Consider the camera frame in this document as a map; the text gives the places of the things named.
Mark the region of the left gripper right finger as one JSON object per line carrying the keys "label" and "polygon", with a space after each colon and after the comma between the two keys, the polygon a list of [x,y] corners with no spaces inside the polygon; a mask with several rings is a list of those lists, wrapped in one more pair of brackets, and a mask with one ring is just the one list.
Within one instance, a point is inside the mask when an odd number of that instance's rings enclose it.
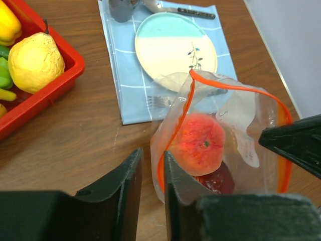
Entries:
{"label": "left gripper right finger", "polygon": [[168,240],[320,240],[320,216],[296,194],[217,195],[164,153]]}

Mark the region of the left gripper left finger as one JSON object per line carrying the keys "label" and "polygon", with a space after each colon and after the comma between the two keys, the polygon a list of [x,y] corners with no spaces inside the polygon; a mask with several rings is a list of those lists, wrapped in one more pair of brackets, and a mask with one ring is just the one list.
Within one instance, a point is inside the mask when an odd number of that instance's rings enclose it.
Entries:
{"label": "left gripper left finger", "polygon": [[74,196],[1,192],[1,240],[135,240],[143,149]]}

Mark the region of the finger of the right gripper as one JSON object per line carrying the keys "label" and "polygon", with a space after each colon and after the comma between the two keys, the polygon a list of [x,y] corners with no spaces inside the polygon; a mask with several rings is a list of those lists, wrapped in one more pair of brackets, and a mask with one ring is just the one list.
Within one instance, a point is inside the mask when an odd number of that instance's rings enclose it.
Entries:
{"label": "finger of the right gripper", "polygon": [[320,115],[263,130],[259,144],[320,178]]}

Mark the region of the dark red plum toy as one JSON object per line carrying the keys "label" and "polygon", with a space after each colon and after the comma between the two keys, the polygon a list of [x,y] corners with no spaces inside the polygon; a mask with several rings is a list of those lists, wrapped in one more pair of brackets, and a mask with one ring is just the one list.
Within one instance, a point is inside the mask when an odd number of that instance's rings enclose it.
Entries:
{"label": "dark red plum toy", "polygon": [[215,194],[232,194],[235,188],[232,175],[224,162],[213,173],[194,178]]}

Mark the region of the peach toy fruit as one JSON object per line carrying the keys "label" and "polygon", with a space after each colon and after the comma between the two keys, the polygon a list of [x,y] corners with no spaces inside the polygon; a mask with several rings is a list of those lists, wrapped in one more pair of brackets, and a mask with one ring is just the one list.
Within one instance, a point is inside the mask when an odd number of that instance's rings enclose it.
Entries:
{"label": "peach toy fruit", "polygon": [[216,171],[222,164],[225,131],[210,115],[186,115],[169,151],[180,167],[192,176]]}

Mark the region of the clear zip top bag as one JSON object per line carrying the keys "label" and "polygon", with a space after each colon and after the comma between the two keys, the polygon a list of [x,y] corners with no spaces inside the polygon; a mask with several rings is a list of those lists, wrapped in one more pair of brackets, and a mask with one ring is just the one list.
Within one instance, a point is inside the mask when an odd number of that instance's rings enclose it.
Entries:
{"label": "clear zip top bag", "polygon": [[290,161],[259,144],[263,130],[293,122],[281,100],[204,70],[161,75],[157,82],[174,92],[153,105],[151,170],[160,200],[165,198],[165,152],[215,194],[288,190]]}

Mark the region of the yellow lemon toy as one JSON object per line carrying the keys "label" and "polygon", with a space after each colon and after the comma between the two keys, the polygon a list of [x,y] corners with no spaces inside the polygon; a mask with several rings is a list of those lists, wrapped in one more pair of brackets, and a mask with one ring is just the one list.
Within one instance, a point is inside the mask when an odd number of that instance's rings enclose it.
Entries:
{"label": "yellow lemon toy", "polygon": [[17,88],[34,94],[65,72],[65,61],[46,29],[24,38],[9,52],[8,69]]}

